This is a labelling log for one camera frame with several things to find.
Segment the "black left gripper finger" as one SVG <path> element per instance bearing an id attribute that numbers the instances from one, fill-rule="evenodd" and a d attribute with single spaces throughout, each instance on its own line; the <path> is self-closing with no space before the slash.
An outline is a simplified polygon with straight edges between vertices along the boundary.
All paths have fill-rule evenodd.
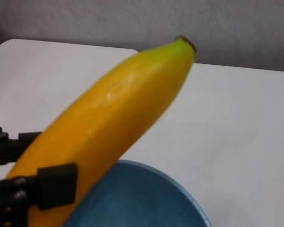
<path id="1" fill-rule="evenodd" d="M 28 227 L 28 211 L 33 205 L 48 210 L 74 203 L 76 185 L 75 163 L 0 180 L 0 227 Z"/>
<path id="2" fill-rule="evenodd" d="M 41 132 L 19 133 L 18 139 L 10 139 L 0 127 L 0 165 L 16 162 Z"/>

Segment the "blue plastic bowl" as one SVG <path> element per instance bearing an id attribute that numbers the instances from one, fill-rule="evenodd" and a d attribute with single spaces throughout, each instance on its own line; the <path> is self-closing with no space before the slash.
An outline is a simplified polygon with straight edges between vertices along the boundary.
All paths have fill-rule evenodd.
<path id="1" fill-rule="evenodd" d="M 151 166 L 119 160 L 63 227 L 212 227 L 191 194 Z"/>

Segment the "yellow banana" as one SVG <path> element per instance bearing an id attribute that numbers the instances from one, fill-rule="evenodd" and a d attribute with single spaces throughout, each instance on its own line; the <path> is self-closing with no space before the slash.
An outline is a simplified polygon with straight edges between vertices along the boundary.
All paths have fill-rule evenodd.
<path id="1" fill-rule="evenodd" d="M 81 199 L 160 118 L 182 88 L 194 63 L 185 37 L 127 58 L 81 95 L 41 133 L 7 177 L 35 174 L 40 167 L 75 163 L 72 205 L 29 209 L 29 227 L 62 227 Z"/>

